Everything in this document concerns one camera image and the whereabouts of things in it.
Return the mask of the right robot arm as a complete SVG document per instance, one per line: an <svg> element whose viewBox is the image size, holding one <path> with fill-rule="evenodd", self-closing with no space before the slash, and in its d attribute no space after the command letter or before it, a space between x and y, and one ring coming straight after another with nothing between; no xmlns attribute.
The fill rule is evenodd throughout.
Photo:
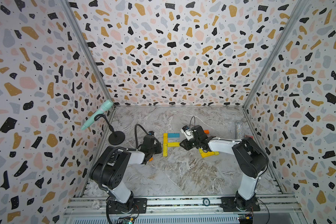
<svg viewBox="0 0 336 224"><path fill-rule="evenodd" d="M253 138L247 136L238 140L226 140L208 136L200 125L192 128L183 126L181 132L186 139L180 146L187 151L197 148L204 152L219 152L235 156L242 180L235 197L222 197L220 207L224 212L260 211L256 198L258 180L268 169L268 157Z"/></svg>

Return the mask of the yellow block front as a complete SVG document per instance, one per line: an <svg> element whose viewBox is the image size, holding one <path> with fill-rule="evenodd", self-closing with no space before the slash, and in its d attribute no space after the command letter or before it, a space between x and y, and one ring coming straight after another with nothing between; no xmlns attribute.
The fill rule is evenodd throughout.
<svg viewBox="0 0 336 224"><path fill-rule="evenodd" d="M215 152L207 152L207 153L202 152L202 153L201 153L201 157L202 157L202 158L206 158L206 157L214 156L214 155L216 155Z"/></svg>

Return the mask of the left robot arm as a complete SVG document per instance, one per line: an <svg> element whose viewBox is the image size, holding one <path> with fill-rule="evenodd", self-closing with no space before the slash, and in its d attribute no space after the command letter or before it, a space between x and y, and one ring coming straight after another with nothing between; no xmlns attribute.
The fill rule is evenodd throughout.
<svg viewBox="0 0 336 224"><path fill-rule="evenodd" d="M146 164L162 147L153 131L146 132L137 148L108 146L89 173L89 177L109 195L109 199L128 207L133 203L133 192L123 182L127 166Z"/></svg>

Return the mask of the teal block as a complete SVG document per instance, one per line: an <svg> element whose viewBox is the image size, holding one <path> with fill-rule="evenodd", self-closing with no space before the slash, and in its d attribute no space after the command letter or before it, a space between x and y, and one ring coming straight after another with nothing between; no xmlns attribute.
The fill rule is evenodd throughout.
<svg viewBox="0 0 336 224"><path fill-rule="evenodd" d="M168 133L168 138L179 138L180 134L179 133Z"/></svg>

